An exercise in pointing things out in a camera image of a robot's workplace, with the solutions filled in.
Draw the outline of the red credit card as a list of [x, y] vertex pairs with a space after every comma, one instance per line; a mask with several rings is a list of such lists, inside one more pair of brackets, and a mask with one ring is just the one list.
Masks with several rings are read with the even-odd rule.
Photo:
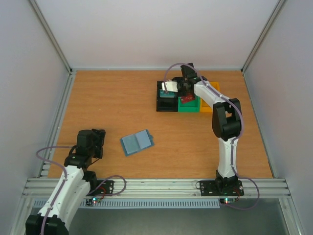
[[189, 94], [189, 95], [181, 96], [181, 97], [180, 97], [180, 102], [181, 102], [182, 104], [187, 103], [187, 102], [191, 102], [191, 101], [193, 101], [193, 100], [195, 100], [195, 96], [192, 95], [192, 94]]

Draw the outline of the teal blue card holder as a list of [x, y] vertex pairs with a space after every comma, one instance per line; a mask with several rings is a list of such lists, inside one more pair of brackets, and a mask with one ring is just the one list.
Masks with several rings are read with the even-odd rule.
[[145, 129], [120, 139], [125, 156], [130, 156], [154, 146], [153, 136]]

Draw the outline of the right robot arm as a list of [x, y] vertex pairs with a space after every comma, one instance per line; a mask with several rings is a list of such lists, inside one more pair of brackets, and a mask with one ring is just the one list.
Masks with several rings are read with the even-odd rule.
[[205, 101], [212, 109], [212, 130], [219, 141], [216, 179], [213, 182], [203, 181], [202, 194], [212, 192], [218, 196], [243, 196], [243, 186], [236, 168], [237, 143], [243, 130], [240, 102], [221, 94], [191, 63], [179, 65], [182, 78], [164, 82], [165, 89], [181, 95], [193, 94]]

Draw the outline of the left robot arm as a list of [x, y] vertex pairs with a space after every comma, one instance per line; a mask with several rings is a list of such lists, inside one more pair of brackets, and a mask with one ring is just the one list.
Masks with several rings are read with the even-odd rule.
[[81, 130], [61, 165], [62, 175], [37, 215], [25, 223], [27, 235], [67, 235], [82, 200], [98, 191], [96, 173], [89, 171], [92, 159], [103, 157], [104, 129]]

